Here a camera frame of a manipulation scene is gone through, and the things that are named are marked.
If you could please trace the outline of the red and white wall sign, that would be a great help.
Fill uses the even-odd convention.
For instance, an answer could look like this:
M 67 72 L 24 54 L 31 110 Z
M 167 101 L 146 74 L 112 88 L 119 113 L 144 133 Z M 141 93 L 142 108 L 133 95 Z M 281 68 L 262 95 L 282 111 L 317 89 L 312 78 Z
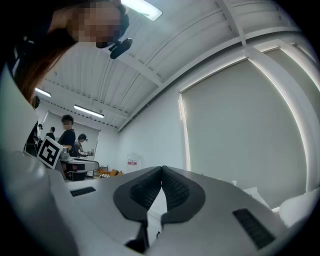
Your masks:
M 131 173 L 141 169 L 141 156 L 137 153 L 128 153 L 126 160 L 126 172 Z

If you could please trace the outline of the wide ceiling light panel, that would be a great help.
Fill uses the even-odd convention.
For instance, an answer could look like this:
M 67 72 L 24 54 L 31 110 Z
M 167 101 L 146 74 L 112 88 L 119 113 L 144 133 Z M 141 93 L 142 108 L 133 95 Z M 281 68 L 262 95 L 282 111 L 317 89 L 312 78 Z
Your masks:
M 163 14 L 161 10 L 145 0 L 121 0 L 121 3 L 153 22 Z

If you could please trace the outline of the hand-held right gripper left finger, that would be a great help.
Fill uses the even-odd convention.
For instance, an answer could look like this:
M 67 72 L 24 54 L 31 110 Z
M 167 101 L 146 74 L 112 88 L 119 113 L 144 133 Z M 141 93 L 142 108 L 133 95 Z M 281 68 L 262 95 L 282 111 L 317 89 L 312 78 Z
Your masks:
M 135 256 L 125 246 L 135 239 L 140 224 L 124 218 L 113 201 L 117 187 L 150 168 L 120 176 L 66 182 L 49 172 L 50 189 L 77 246 L 78 256 Z

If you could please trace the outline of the white table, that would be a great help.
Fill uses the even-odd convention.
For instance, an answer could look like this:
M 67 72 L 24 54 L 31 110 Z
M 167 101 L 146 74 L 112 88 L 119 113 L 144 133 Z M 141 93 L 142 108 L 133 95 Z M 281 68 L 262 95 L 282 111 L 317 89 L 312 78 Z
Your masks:
M 70 157 L 66 162 L 66 170 L 68 172 L 87 173 L 95 171 L 99 168 L 97 161 L 82 159 L 78 157 Z

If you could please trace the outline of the long ceiling light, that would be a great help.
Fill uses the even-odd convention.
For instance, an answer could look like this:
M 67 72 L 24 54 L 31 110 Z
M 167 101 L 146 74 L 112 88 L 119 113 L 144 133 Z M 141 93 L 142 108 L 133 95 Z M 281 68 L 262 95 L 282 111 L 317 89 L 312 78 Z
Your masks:
M 39 94 L 41 94 L 41 95 L 44 95 L 44 96 L 46 96 L 46 97 L 49 97 L 49 98 L 52 97 L 52 95 L 51 95 L 49 92 L 47 92 L 47 91 L 45 91 L 45 90 L 43 90 L 43 89 L 35 88 L 34 90 L 35 90 L 37 93 L 39 93 Z
M 92 110 L 89 110 L 89 109 L 84 108 L 84 107 L 81 107 L 81 106 L 79 106 L 79 105 L 76 105 L 76 104 L 75 104 L 73 107 L 74 107 L 74 109 L 76 109 L 76 110 L 78 110 L 78 111 L 84 112 L 84 113 L 89 114 L 89 115 L 92 115 L 92 116 L 94 116 L 94 117 L 98 117 L 98 118 L 101 118 L 101 119 L 104 118 L 104 115 L 103 115 L 103 114 L 98 113 L 98 112 L 95 112 L 95 111 L 92 111 Z

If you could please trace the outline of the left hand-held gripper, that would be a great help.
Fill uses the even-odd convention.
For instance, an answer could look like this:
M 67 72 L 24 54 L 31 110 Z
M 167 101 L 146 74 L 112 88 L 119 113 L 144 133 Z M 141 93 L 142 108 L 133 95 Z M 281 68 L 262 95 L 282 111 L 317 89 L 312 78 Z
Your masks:
M 41 143 L 37 158 L 51 169 L 55 169 L 59 161 L 67 162 L 70 158 L 68 147 L 53 140 L 49 136 L 45 136 Z

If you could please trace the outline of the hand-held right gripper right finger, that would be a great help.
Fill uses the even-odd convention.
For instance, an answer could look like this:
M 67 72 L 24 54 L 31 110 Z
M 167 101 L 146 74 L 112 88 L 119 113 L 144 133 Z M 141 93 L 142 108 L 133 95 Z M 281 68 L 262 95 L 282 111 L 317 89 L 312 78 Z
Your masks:
M 265 205 L 235 185 L 162 167 L 168 211 L 149 256 L 255 256 L 287 228 Z

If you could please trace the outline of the yellow seat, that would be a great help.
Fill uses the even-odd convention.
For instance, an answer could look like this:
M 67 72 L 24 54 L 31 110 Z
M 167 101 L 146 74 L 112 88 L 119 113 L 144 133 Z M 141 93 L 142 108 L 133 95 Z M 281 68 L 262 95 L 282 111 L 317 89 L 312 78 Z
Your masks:
M 113 169 L 112 171 L 98 169 L 98 172 L 99 172 L 99 178 L 115 177 L 115 176 L 121 176 L 123 174 L 122 171 L 118 171 L 116 169 Z

